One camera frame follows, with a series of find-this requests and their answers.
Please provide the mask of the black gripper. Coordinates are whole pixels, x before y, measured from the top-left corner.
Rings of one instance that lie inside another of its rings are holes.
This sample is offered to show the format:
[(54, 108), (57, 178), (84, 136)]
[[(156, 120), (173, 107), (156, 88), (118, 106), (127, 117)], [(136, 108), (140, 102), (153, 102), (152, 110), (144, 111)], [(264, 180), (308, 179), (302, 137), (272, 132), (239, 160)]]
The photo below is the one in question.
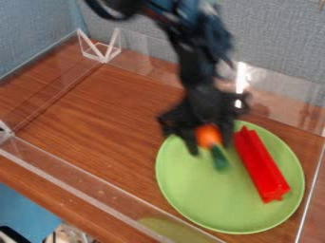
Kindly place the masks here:
[(180, 134), (192, 156), (199, 154), (195, 134), (191, 129), (211, 123), (219, 127), (223, 146), (232, 142), (234, 119), (248, 110), (250, 93), (227, 92), (215, 87), (187, 90), (181, 100), (160, 113), (157, 122), (165, 135)]

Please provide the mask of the black blue robot arm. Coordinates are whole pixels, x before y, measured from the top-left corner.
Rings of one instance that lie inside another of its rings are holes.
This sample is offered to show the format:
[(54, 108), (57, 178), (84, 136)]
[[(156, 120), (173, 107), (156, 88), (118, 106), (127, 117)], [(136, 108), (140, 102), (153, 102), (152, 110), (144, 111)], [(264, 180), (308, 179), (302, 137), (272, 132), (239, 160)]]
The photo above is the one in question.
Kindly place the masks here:
[(183, 139), (187, 150), (197, 154), (193, 130), (212, 124), (223, 143), (232, 141), (236, 116), (248, 111), (248, 93), (223, 91), (213, 85), (216, 64), (232, 65), (228, 53), (232, 36), (217, 13), (217, 5), (204, 0), (84, 0), (96, 15), (109, 21), (148, 17), (164, 32), (179, 62), (184, 97), (157, 116), (163, 133)]

